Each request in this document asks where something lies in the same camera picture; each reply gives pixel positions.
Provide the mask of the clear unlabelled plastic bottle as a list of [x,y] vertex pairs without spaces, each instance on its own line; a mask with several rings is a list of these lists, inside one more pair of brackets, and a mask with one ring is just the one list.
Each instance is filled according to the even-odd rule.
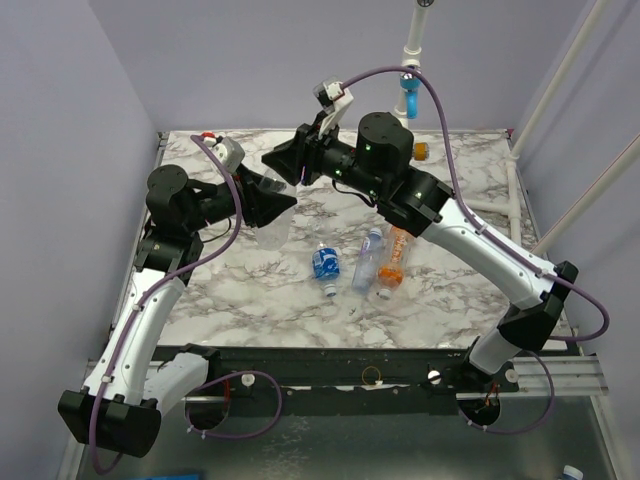
[[[261,190],[296,197],[296,188],[289,185],[279,174],[267,169],[259,184]],[[280,214],[269,225],[255,230],[258,245],[263,250],[279,250],[288,240],[295,207],[292,206]]]

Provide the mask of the blue label Pocari bottle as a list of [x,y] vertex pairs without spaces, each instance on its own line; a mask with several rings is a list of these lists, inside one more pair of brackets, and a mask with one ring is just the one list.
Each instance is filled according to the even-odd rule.
[[320,285],[326,297],[334,297],[337,294],[337,280],[341,270],[337,251],[319,242],[311,256],[313,276]]

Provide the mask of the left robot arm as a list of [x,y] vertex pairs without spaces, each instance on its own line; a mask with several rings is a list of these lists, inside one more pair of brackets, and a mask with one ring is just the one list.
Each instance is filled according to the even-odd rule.
[[188,393],[214,393],[222,380],[213,348],[186,346],[156,374],[148,369],[169,314],[195,266],[204,264],[200,230],[225,219],[264,227],[296,204],[286,185],[245,166],[214,185],[177,165],[147,180],[151,227],[134,258],[130,296],[93,371],[66,390],[58,412],[75,439],[92,450],[145,456],[162,417]]

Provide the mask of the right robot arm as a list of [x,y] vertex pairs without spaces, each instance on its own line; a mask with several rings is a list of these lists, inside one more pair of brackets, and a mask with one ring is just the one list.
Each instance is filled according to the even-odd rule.
[[390,113],[374,112],[359,122],[356,144],[338,131],[320,132],[303,124],[262,162],[292,186],[311,185],[326,176],[374,199],[391,225],[431,242],[469,265],[509,300],[502,319],[469,348],[460,379],[480,392],[522,351],[539,351],[564,309],[577,268],[537,257],[471,212],[435,176],[410,164],[414,136]]

